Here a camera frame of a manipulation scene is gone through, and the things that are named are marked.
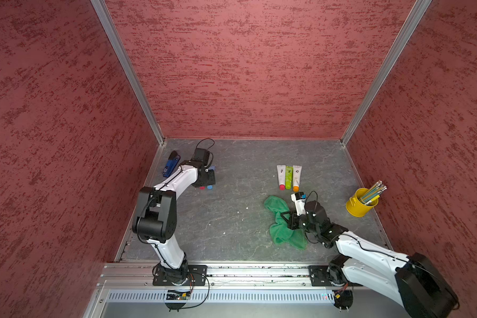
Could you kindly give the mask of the green microfiber cloth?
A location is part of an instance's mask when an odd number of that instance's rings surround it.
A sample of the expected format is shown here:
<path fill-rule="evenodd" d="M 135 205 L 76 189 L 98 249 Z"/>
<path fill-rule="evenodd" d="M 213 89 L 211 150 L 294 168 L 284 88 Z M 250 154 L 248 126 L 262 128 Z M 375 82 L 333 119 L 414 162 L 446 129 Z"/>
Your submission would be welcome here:
<path fill-rule="evenodd" d="M 264 201 L 264 207 L 273 213 L 274 224 L 270 226 L 269 233 L 275 245 L 288 244 L 298 250 L 306 250 L 308 241 L 301 229 L 291 230 L 281 213 L 290 209 L 285 200 L 276 196 L 269 196 Z"/>

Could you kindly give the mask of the white tube pink cap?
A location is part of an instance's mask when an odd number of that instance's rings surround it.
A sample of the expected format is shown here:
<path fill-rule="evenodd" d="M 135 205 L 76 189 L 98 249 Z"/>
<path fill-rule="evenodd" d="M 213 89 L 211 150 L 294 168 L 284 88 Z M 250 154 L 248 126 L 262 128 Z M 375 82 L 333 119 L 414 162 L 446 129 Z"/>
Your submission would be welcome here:
<path fill-rule="evenodd" d="M 280 190 L 286 189 L 286 165 L 277 165 L 278 187 Z"/>

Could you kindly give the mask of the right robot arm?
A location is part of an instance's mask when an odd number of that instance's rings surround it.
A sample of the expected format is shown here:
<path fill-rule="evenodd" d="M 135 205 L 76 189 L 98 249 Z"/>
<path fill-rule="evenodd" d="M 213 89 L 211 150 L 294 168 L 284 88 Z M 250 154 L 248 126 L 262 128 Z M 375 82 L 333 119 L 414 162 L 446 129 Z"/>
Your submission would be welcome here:
<path fill-rule="evenodd" d="M 402 306 L 410 317 L 448 317 L 460 308 L 458 295 L 424 255 L 406 255 L 359 237 L 327 217 L 317 201 L 295 198 L 295 211 L 282 212 L 291 230 L 314 236 L 338 255 L 325 266 L 312 266 L 313 285 L 334 287 L 338 309 L 353 303 L 352 287 L 361 285 Z"/>

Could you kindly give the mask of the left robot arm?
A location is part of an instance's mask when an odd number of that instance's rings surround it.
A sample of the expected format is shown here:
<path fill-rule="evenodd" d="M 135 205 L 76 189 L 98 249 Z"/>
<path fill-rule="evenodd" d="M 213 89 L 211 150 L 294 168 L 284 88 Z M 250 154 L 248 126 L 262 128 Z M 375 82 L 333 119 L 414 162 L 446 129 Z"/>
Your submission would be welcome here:
<path fill-rule="evenodd" d="M 141 243 L 155 250 L 160 273 L 175 286 L 185 284 L 190 277 L 187 256 L 175 236 L 178 198 L 190 186 L 214 184 L 215 172 L 210 162 L 185 160 L 172 176 L 154 187 L 142 188 L 137 197 L 131 230 Z"/>

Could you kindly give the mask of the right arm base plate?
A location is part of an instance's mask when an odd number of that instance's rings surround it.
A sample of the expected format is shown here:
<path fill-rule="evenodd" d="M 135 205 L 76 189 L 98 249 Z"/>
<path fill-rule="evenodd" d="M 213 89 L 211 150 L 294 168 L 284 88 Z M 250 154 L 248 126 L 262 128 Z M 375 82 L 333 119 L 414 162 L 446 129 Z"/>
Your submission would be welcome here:
<path fill-rule="evenodd" d="M 351 283 L 344 276 L 343 271 L 334 265 L 309 266 L 308 269 L 313 287 L 342 288 L 346 284 L 348 287 L 360 286 L 360 284 Z"/>

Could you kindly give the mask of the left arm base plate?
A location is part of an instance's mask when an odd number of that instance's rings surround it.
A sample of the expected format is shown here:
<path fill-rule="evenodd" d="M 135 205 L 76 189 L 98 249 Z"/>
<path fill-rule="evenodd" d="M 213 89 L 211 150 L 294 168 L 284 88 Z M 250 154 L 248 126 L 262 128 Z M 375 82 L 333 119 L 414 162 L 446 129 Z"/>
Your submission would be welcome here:
<path fill-rule="evenodd" d="M 157 264 L 152 270 L 153 286 L 205 286 L 208 267 L 206 265 L 188 265 L 179 270 L 165 268 Z"/>

